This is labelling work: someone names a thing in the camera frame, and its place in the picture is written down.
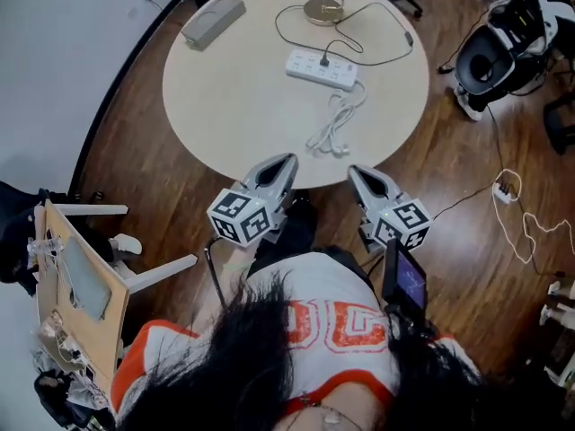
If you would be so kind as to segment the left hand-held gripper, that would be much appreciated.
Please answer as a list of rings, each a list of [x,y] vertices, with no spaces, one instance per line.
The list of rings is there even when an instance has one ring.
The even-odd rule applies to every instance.
[[[237,246],[251,246],[261,239],[275,242],[287,221],[297,170],[295,154],[278,154],[253,166],[244,183],[222,189],[207,210],[216,235]]]

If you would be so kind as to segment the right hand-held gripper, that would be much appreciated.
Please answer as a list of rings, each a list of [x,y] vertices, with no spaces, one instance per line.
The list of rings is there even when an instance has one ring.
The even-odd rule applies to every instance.
[[[363,211],[358,233],[368,253],[385,251],[393,239],[408,251],[424,243],[431,218],[418,198],[401,194],[390,176],[365,165],[351,165],[348,182]]]

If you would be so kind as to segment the person's left forearm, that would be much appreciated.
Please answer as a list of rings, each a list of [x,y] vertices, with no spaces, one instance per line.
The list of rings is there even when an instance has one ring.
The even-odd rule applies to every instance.
[[[229,272],[224,271],[223,267],[226,263],[247,263],[255,261],[256,251],[258,245],[250,246],[246,249],[234,248],[229,257],[224,260],[221,271],[218,274],[218,284],[220,285],[222,299],[220,301],[222,308],[225,310],[227,305],[231,302],[237,291],[238,286],[246,279],[250,270]]]

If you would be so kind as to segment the person's black trousers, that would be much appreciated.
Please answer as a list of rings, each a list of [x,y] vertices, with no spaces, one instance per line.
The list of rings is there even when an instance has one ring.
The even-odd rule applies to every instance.
[[[267,240],[260,242],[254,262],[247,273],[248,277],[281,260],[309,252],[318,252],[339,262],[355,273],[371,289],[374,289],[367,273],[349,251],[336,245],[314,247],[318,211],[311,203],[307,189],[299,189],[295,192],[292,204],[285,214],[287,219],[278,239],[275,242]]]

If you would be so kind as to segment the black phone with screen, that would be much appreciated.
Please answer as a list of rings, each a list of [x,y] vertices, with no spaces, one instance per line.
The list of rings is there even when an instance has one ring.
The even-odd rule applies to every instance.
[[[382,298],[412,320],[425,319],[427,275],[398,239],[392,239],[387,245]]]

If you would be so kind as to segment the person's white orange shirt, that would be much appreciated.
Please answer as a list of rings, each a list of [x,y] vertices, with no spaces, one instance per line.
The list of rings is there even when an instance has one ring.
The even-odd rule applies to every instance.
[[[451,338],[384,312],[318,252],[270,265],[224,310],[150,321],[116,373],[118,431],[479,431],[483,381]]]

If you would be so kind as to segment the small white floor power strip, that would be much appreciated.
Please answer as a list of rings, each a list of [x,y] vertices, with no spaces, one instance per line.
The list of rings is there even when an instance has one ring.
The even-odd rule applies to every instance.
[[[491,193],[495,200],[498,200],[505,205],[509,205],[517,200],[513,195],[512,187],[503,182],[495,181],[492,185]]]

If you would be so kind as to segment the black white office chair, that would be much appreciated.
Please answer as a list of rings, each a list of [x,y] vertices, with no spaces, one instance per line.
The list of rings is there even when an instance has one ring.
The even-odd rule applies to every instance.
[[[466,40],[456,60],[456,102],[473,121],[493,101],[503,98],[515,59],[488,24],[480,26]]]

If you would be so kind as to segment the grey cardboard box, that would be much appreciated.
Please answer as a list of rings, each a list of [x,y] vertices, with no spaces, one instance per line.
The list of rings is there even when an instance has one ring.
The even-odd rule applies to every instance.
[[[243,0],[211,0],[182,28],[181,35],[190,48],[203,51],[245,13]]]

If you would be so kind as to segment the black mesh chair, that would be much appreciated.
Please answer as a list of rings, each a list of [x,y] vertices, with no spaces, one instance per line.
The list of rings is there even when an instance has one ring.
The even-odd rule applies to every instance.
[[[569,146],[575,145],[575,122],[563,123],[559,109],[575,103],[575,91],[567,92],[555,101],[544,106],[544,129],[553,150],[564,155]]]

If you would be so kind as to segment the small wooden table white legs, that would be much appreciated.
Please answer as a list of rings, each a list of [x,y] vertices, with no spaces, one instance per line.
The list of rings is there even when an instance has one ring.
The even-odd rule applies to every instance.
[[[127,212],[128,208],[124,205],[54,205],[49,201],[45,205],[45,228],[42,237],[59,238],[63,250],[70,237],[76,238],[99,276],[110,288],[111,298],[104,319],[94,321],[84,311],[74,308],[69,301],[70,288],[64,279],[64,267],[60,263],[63,250],[58,255],[43,255],[39,259],[40,282],[36,294],[40,324],[52,311],[58,311],[64,330],[75,339],[85,356],[86,368],[82,372],[89,373],[87,378],[93,381],[94,387],[104,393],[109,392],[117,370],[121,332],[129,297],[193,267],[198,261],[195,255],[190,254],[125,278],[95,252],[68,220],[70,216],[120,215]]]

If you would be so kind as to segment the grey laptop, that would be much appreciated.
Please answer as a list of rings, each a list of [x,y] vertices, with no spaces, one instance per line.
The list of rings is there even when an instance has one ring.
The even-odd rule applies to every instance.
[[[84,311],[94,321],[103,320],[111,290],[76,238],[68,239],[60,263],[70,288],[69,301],[72,306]]]

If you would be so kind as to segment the clear plastic bag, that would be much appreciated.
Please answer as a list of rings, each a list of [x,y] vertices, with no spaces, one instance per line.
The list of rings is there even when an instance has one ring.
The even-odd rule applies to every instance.
[[[29,256],[39,257],[41,255],[58,255],[63,250],[63,244],[59,238],[49,238],[34,240],[28,243],[27,251]]]

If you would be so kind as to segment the black bag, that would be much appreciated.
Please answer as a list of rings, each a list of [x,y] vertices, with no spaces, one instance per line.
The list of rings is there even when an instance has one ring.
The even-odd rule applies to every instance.
[[[116,431],[108,402],[73,374],[52,369],[33,384],[40,404],[67,431]]]

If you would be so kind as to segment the white furniture frame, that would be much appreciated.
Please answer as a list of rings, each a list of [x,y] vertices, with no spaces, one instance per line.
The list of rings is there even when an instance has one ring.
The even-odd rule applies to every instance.
[[[575,352],[564,367],[558,367],[556,371],[551,369],[548,365],[544,367],[552,382],[565,389],[566,391],[575,391]]]

